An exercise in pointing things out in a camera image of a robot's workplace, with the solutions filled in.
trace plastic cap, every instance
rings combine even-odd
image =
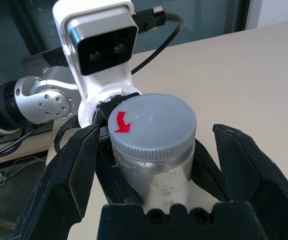
[[[161,161],[186,151],[194,142],[197,120],[182,100],[144,94],[118,105],[108,120],[112,145],[139,161]]]

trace cable connector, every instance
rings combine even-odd
[[[138,33],[148,32],[166,23],[166,13],[161,6],[137,12],[133,19],[138,26]]]

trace camera lens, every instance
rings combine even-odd
[[[126,45],[125,44],[117,44],[115,47],[114,47],[114,53],[115,54],[120,54],[122,51],[124,51],[126,49]]]
[[[88,59],[91,62],[93,62],[93,61],[99,60],[101,56],[102,56],[101,53],[94,51],[89,55]]]

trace red arrow sticker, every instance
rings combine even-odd
[[[124,111],[119,111],[117,114],[117,125],[119,127],[119,129],[117,129],[115,132],[116,133],[129,133],[129,129],[130,129],[130,123],[129,124],[125,124],[124,122],[124,116],[125,116],[126,112]]]

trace table surface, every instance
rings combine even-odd
[[[131,67],[149,54],[134,55]],[[170,94],[189,104],[198,121],[196,138],[216,163],[212,126],[225,124],[252,136],[288,179],[288,22],[168,47],[133,81],[144,94]],[[53,137],[60,124],[54,124]],[[53,156],[51,146],[48,161]],[[211,211],[217,200],[193,183],[190,187],[188,208]],[[68,239],[96,239],[104,204],[95,177],[86,216]]]

